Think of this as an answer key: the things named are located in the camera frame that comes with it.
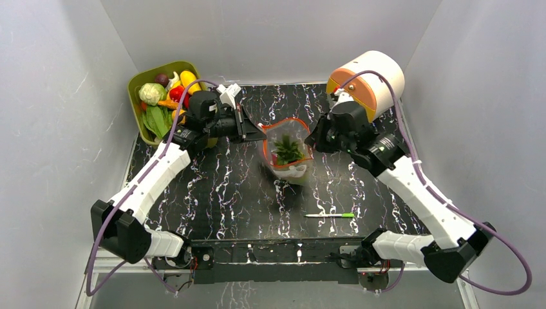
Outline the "clear zip bag orange zipper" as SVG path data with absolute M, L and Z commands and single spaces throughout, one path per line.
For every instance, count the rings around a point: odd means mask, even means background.
M 301 119 L 289 117 L 259 128 L 267 136 L 259 144 L 263 165 L 280 180 L 304 185 L 314 164 L 312 149 L 305 144 L 309 127 Z

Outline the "yellow orange fruit toy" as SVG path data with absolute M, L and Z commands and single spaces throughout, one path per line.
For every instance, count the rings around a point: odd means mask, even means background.
M 176 110 L 173 110 L 173 112 L 171 113 L 172 121 L 180 125 L 185 124 L 185 113 L 186 110 L 184 109 L 179 110 L 178 113 L 176 112 Z

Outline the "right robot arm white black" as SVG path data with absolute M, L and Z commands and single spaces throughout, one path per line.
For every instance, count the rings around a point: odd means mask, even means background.
M 486 248 L 492 235 L 440 203 L 419 180 L 407 147 L 391 133 L 375 132 L 365 109 L 354 101 L 336 104 L 320 116 L 305 144 L 320 153 L 344 152 L 391 189 L 417 215 L 428 235 L 376 229 L 352 259 L 372 267 L 396 259 L 426 267 L 453 283 Z

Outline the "orange pineapple toy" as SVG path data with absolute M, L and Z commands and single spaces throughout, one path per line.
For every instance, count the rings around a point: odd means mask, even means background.
M 281 139 L 274 142 L 275 149 L 272 151 L 275 155 L 282 156 L 286 162 L 285 165 L 303 160 L 305 155 L 299 149 L 299 144 L 291 140 L 289 135 L 283 135 Z

